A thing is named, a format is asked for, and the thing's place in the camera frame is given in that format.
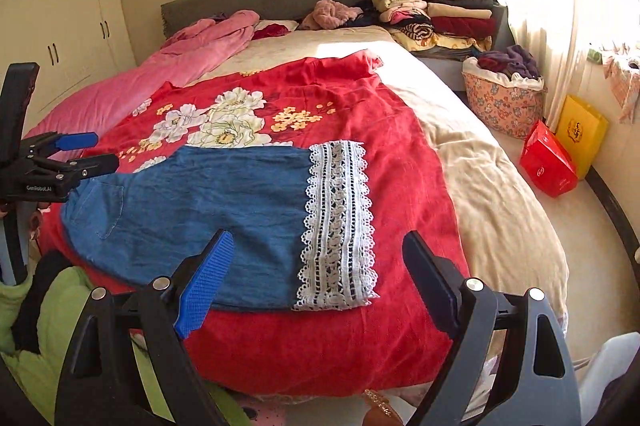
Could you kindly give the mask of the blue denim pants lace hem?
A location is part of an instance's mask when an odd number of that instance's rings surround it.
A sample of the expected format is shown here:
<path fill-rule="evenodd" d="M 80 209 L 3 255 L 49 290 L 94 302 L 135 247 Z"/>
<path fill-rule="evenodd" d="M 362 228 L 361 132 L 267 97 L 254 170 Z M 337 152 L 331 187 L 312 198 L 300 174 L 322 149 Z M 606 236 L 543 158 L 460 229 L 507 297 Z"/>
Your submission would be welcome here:
<path fill-rule="evenodd" d="M 67 242 L 131 286 L 174 272 L 219 231 L 233 241 L 213 304 L 234 311 L 350 310 L 378 282 L 364 147 L 340 140 L 200 149 L 81 183 L 62 206 Z"/>

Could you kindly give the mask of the green jacket sleeve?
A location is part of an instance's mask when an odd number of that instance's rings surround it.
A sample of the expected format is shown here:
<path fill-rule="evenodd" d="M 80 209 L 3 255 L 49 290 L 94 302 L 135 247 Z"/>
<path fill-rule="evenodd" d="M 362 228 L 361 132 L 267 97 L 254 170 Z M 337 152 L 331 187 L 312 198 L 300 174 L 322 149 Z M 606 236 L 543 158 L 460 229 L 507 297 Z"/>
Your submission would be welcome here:
<path fill-rule="evenodd" d="M 17 346 L 17 339 L 13 338 L 11 331 L 22 303 L 26 302 L 28 290 L 34 288 L 35 274 L 22 285 L 6 286 L 1 283 L 1 357 L 30 402 L 53 425 L 58 377 L 70 337 L 92 286 L 81 268 L 67 268 L 58 273 L 44 294 L 35 333 L 27 334 L 27 338 L 37 340 L 40 354 L 34 354 L 26 346 Z M 134 346 L 134 356 L 152 411 L 173 422 L 148 354 Z M 230 425 L 252 424 L 227 392 L 210 386 L 209 395 Z"/>

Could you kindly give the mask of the pink quilt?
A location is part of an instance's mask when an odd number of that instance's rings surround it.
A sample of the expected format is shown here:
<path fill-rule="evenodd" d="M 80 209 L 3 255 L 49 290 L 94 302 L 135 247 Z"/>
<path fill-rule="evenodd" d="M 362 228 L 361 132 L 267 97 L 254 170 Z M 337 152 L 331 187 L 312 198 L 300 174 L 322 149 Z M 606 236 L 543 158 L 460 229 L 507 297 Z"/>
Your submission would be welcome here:
<path fill-rule="evenodd" d="M 202 18 L 169 37 L 140 66 L 67 97 L 27 135 L 94 132 L 102 137 L 164 83 L 186 86 L 244 50 L 258 20 L 252 10 L 239 10 L 222 22 Z"/>

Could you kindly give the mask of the cream wardrobe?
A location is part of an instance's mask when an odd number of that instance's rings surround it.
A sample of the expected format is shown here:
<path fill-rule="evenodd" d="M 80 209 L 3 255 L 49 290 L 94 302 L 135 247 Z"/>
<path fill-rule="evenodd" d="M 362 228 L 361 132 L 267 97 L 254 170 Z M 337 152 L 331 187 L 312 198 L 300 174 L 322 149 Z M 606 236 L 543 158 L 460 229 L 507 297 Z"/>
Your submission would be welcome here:
<path fill-rule="evenodd" d="M 122 0 L 1 0 L 1 70 L 40 66 L 24 129 L 76 91 L 136 66 Z"/>

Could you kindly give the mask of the beige bed sheet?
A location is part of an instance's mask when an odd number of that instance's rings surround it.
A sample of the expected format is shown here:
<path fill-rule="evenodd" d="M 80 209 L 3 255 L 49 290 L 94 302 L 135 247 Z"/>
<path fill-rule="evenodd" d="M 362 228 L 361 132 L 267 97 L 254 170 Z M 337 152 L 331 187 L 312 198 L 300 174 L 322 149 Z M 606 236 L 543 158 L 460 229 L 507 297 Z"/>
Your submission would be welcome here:
<path fill-rule="evenodd" d="M 294 31 L 253 41 L 201 78 L 251 74 L 303 57 L 344 57 L 360 50 L 382 60 L 382 82 L 413 110 L 439 156 L 472 276 L 509 294 L 542 289 L 566 330 L 570 269 L 544 207 L 484 123 L 384 29 Z"/>

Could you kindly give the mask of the red floral blanket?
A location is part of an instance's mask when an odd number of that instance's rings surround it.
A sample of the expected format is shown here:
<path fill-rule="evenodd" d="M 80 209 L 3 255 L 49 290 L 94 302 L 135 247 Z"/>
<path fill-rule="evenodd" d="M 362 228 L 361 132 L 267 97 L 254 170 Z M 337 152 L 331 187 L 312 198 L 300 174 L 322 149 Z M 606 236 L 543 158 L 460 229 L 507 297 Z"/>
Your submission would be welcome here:
<path fill-rule="evenodd" d="M 413 110 L 378 77 L 381 61 L 358 52 L 303 58 L 178 88 L 164 84 L 146 111 L 107 135 L 126 154 L 153 123 L 182 104 L 209 106 L 236 86 L 265 94 L 270 134 L 308 146 L 352 137 L 367 149 L 378 299 L 360 310 L 244 313 L 214 310 L 186 349 L 200 375 L 244 394 L 348 397 L 434 380 L 450 342 L 431 318 L 401 258 L 418 231 L 464 268 L 454 204 L 440 160 Z"/>

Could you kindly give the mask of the red paper bag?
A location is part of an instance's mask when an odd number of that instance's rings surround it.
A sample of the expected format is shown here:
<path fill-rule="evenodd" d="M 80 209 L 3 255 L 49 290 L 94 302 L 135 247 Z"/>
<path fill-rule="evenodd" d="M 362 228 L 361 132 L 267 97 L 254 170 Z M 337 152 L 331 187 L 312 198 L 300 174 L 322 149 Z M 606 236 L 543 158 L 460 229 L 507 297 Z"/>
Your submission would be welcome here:
<path fill-rule="evenodd" d="M 553 198 L 574 190 L 578 183 L 570 155 L 541 120 L 524 141 L 520 166 L 538 190 Z"/>

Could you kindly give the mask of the yellow paper bag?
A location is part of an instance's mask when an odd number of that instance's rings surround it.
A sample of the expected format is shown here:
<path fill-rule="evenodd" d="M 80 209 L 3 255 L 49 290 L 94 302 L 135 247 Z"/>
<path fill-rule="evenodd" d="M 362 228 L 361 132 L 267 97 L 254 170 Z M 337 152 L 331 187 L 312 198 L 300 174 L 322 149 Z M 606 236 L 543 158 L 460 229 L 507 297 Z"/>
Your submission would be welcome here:
<path fill-rule="evenodd" d="M 608 131 L 608 120 L 591 104 L 567 95 L 556 138 L 570 155 L 579 180 L 585 178 Z"/>

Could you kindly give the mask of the pink crumpled garment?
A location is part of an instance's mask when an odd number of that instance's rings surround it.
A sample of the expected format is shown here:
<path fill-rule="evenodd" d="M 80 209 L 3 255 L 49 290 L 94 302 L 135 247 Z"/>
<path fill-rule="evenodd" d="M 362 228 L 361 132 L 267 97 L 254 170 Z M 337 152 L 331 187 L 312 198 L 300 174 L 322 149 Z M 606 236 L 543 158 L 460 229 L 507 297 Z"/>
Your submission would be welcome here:
<path fill-rule="evenodd" d="M 314 9 L 303 19 L 301 30 L 333 30 L 356 20 L 363 10 L 334 0 L 319 0 Z"/>

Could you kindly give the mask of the floral laundry basket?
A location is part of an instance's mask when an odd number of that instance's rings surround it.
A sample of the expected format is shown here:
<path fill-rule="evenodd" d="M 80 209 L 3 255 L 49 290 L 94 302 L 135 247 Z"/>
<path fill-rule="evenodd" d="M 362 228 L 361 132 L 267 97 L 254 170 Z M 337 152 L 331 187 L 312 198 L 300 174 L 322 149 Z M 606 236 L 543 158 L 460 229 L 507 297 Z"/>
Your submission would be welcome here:
<path fill-rule="evenodd" d="M 462 76 L 472 112 L 489 129 L 524 139 L 541 120 L 546 85 L 525 48 L 516 44 L 469 57 Z"/>

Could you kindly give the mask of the clothes on window sill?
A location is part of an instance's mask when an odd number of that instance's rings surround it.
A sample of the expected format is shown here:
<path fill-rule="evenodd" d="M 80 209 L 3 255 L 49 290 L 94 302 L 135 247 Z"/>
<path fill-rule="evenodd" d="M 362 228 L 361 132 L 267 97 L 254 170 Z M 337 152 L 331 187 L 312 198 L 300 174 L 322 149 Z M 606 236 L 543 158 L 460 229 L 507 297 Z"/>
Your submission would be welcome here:
<path fill-rule="evenodd" d="M 620 105 L 620 123 L 632 125 L 639 102 L 639 48 L 623 43 L 612 50 L 588 50 L 588 60 L 603 67 L 603 76 Z"/>

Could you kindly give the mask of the stack of folded clothes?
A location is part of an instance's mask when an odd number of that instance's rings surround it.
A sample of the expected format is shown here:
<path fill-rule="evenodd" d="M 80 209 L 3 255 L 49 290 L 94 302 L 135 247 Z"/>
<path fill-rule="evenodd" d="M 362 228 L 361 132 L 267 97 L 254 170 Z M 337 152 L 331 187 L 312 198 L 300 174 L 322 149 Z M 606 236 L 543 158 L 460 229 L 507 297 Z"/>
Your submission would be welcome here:
<path fill-rule="evenodd" d="M 514 45 L 498 0 L 371 0 L 378 23 L 411 54 L 435 60 L 477 57 Z"/>

